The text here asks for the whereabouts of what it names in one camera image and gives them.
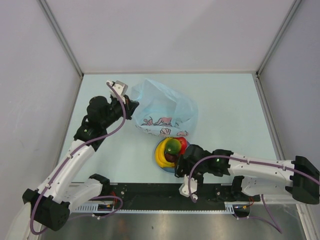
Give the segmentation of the blue cartoon plastic bag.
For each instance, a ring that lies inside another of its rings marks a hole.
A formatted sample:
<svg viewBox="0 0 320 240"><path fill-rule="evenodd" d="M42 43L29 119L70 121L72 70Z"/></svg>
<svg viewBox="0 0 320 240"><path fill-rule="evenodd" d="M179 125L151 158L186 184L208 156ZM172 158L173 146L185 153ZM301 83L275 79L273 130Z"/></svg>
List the blue cartoon plastic bag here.
<svg viewBox="0 0 320 240"><path fill-rule="evenodd" d="M131 97L139 102L132 119L142 132L161 137L188 137L194 133L198 105L187 95L146 79L132 87Z"/></svg>

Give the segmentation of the dark purple fake fig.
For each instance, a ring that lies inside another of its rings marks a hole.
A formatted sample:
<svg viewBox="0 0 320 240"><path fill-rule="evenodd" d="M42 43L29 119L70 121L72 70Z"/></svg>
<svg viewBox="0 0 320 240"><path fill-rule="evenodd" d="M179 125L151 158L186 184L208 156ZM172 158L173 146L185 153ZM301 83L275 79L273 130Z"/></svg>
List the dark purple fake fig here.
<svg viewBox="0 0 320 240"><path fill-rule="evenodd" d="M169 163L177 163L179 156L176 154L170 154L170 153L165 153L164 154L165 160Z"/></svg>

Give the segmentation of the red fake apple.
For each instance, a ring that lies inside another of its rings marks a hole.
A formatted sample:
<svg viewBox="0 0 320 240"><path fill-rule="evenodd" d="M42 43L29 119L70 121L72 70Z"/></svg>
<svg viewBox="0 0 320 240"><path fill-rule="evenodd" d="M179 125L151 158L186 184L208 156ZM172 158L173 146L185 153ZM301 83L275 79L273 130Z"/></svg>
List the red fake apple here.
<svg viewBox="0 0 320 240"><path fill-rule="evenodd" d="M188 147L188 141L184 137L177 137L176 139L179 141L181 145L179 154L183 155Z"/></svg>

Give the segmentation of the yellow fake banana bunch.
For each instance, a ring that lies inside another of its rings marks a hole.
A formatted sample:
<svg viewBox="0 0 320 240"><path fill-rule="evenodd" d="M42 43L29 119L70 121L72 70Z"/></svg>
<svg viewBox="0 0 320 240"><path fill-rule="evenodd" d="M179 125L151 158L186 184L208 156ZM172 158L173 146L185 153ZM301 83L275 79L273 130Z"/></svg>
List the yellow fake banana bunch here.
<svg viewBox="0 0 320 240"><path fill-rule="evenodd" d="M154 158L157 165L161 168L174 168L175 163L174 162L168 162L165 158L165 146L166 143L173 139L172 137L167 137L161 140L154 151Z"/></svg>

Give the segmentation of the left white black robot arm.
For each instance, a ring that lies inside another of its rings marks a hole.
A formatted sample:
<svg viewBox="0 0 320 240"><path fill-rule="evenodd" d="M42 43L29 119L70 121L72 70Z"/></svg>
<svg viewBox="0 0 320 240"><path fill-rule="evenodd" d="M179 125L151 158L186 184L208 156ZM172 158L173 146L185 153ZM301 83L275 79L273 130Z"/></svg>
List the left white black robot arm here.
<svg viewBox="0 0 320 240"><path fill-rule="evenodd" d="M64 160L37 189L28 188L22 195L23 202L29 203L31 207L29 226L34 235L38 235L34 222L42 224L46 229L58 231L66 224L70 214L85 202L116 198L111 194L110 180L97 173L73 191L67 192L67 189L105 138L116 133L116 130L107 132L107 128L119 119L131 120L138 106L139 102L129 99L127 95L119 98L112 96L111 102L104 96L96 96L89 101L87 114Z"/></svg>

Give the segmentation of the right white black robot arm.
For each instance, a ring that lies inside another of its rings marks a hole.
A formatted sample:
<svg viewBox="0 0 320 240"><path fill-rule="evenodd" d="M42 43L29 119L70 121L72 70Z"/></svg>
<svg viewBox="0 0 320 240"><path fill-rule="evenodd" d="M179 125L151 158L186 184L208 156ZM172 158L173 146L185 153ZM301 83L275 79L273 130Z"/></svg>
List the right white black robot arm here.
<svg viewBox="0 0 320 240"><path fill-rule="evenodd" d="M290 195L300 203L320 203L320 172L304 156L294 160L268 160L248 157L231 150L204 150L189 145L178 157L174 174L184 178L184 195L193 202L194 193L203 184L204 174L216 177L233 176L231 196L242 201L256 195Z"/></svg>

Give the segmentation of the green fake lime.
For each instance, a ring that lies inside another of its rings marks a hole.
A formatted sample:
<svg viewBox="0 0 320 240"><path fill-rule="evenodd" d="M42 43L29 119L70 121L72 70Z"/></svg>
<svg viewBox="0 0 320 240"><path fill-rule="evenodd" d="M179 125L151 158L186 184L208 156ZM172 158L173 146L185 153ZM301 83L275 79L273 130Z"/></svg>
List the green fake lime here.
<svg viewBox="0 0 320 240"><path fill-rule="evenodd" d="M169 139L165 144L165 152L177 155L181 151L182 145L180 141L176 138Z"/></svg>

